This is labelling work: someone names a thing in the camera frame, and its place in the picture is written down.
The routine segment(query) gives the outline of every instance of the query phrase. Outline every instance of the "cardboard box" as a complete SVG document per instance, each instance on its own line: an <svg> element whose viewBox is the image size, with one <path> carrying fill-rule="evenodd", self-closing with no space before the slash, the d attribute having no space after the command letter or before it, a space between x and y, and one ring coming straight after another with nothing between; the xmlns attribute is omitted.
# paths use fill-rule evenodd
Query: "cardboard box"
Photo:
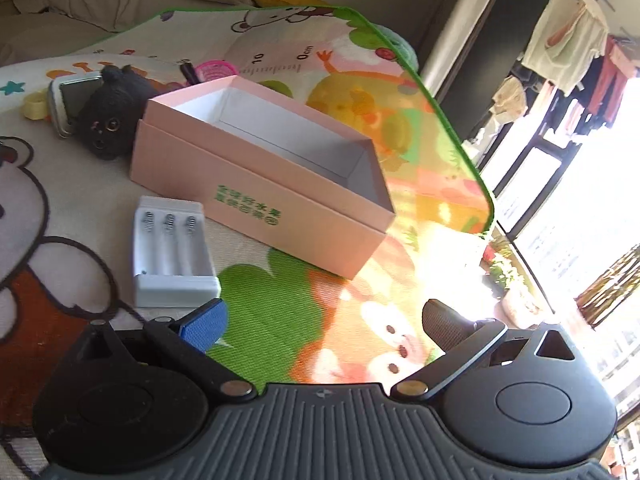
<svg viewBox="0 0 640 480"><path fill-rule="evenodd" d="M368 137L240 76L149 101L131 179L349 279L395 218Z"/></svg>

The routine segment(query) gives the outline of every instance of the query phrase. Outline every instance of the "white shirt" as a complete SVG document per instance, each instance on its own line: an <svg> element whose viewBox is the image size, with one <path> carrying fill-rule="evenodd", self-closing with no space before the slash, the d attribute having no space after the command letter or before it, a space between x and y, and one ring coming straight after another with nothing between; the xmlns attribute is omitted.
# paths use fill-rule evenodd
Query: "white shirt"
<svg viewBox="0 0 640 480"><path fill-rule="evenodd" d="M550 0L522 64L569 95L593 58L604 55L608 34L606 18L596 0Z"/></svg>

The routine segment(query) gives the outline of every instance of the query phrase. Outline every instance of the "play mat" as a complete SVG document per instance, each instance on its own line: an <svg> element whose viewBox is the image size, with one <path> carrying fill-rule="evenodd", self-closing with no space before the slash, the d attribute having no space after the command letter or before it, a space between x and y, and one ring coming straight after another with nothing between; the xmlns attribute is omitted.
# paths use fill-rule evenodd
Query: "play mat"
<svg viewBox="0 0 640 480"><path fill-rule="evenodd" d="M177 62L207 59L371 137L398 215L352 282L207 220L230 313L207 353L259 388L376 381L387 390L439 355L422 306L455 303L464 287L451 285L478 264L493 209L415 74L349 9L164 12L78 54L0 69L2 480L46 464L31 405L88 320L136 328L166 313L131 307L132 218L148 191L128 179L128 161L102 162L46 121L28 121L22 99L108 63L131 63L169 89L182 81Z"/></svg>

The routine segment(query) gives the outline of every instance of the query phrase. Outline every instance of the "battery spring contact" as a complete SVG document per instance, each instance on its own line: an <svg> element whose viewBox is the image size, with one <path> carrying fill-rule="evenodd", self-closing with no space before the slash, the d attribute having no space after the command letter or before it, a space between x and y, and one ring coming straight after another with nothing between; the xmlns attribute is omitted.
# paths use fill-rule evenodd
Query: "battery spring contact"
<svg viewBox="0 0 640 480"><path fill-rule="evenodd" d="M142 223L145 225L145 231L150 233L154 230L154 214L151 211L145 213Z"/></svg>
<svg viewBox="0 0 640 480"><path fill-rule="evenodd" d="M189 236L193 236L195 232L196 232L196 217L189 216L187 218L187 233Z"/></svg>
<svg viewBox="0 0 640 480"><path fill-rule="evenodd" d="M169 233L169 234L173 234L174 233L174 223L175 223L175 216L172 214L168 214L167 216L164 217L164 230Z"/></svg>

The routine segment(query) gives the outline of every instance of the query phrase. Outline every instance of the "ridged black surface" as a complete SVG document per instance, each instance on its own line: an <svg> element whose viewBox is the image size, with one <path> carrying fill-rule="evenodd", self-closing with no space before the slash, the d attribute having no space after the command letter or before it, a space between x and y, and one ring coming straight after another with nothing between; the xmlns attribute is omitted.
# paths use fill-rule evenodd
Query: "ridged black surface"
<svg viewBox="0 0 640 480"><path fill-rule="evenodd" d="M52 465L42 478L106 477ZM376 384L272 384L254 402L220 409L202 436L171 460L144 471L108 478L610 480L611 477L596 462L555 472L526 472L483 461L453 442L429 408L389 400Z"/></svg>

